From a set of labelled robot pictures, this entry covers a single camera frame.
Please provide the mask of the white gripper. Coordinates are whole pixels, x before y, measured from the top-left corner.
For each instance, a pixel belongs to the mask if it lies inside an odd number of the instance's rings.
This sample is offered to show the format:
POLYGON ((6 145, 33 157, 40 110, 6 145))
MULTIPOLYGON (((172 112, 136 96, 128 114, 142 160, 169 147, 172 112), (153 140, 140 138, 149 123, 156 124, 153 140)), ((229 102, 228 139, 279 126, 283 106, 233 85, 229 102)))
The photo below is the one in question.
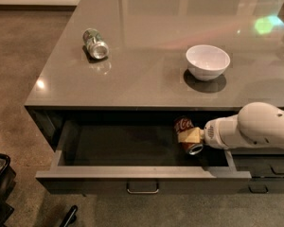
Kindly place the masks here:
POLYGON ((205 124, 204 130, 195 127, 178 134, 180 143, 205 143, 218 149, 229 149, 226 137, 231 132, 231 125, 227 117, 210 120, 205 124))

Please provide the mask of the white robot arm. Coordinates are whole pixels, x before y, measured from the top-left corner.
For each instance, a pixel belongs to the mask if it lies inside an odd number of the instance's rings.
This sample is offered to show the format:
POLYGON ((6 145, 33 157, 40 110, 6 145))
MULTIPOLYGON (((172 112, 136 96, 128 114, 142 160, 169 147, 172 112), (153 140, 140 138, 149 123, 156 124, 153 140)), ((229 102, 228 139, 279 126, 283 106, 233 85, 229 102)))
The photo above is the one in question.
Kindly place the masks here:
POLYGON ((210 120, 203 129, 180 117, 174 129, 178 142, 190 155, 198 154, 204 145, 225 150, 284 149, 284 111, 264 102, 249 103, 235 115, 210 120))

